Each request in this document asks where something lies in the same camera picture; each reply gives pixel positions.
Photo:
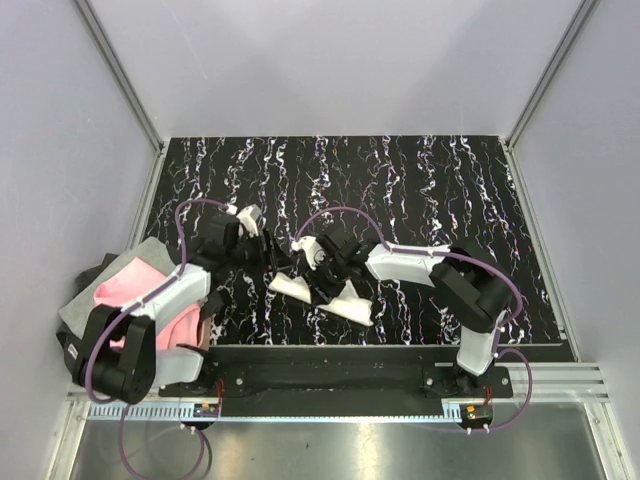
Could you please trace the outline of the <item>white cloth napkin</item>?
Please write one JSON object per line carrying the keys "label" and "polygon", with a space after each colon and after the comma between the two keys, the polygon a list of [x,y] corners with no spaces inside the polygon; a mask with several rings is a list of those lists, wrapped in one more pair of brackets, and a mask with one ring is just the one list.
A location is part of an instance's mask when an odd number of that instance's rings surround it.
{"label": "white cloth napkin", "polygon": [[[300,276],[290,278],[283,273],[277,273],[268,288],[288,298],[313,305],[312,293],[307,282]],[[372,302],[361,298],[350,280],[343,290],[331,300],[320,300],[314,304],[325,312],[337,315],[364,327],[371,327]]]}

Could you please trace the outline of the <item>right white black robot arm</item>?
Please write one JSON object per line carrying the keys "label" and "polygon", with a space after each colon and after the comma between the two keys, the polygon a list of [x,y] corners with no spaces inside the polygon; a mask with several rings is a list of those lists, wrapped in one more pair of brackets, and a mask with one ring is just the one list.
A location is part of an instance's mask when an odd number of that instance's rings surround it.
{"label": "right white black robot arm", "polygon": [[304,272],[311,297],[330,302],[349,282],[400,281],[435,290],[460,322],[454,384],[466,396],[476,396],[490,383],[497,342],[507,309],[522,306],[518,288],[505,271],[478,245],[420,247],[385,239],[359,242],[344,232],[304,236],[293,249],[305,257]]}

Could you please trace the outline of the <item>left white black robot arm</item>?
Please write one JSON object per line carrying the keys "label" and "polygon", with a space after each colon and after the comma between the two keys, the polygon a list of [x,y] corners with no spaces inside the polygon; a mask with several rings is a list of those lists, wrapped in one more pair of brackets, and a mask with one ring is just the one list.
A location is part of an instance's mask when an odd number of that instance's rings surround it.
{"label": "left white black robot arm", "polygon": [[72,381],[106,401],[140,402],[181,383],[196,396],[215,386],[204,364],[213,317],[232,304],[224,283],[235,273],[286,264],[260,209],[215,218],[185,253],[150,237],[81,275],[85,287],[60,311],[57,333]]}

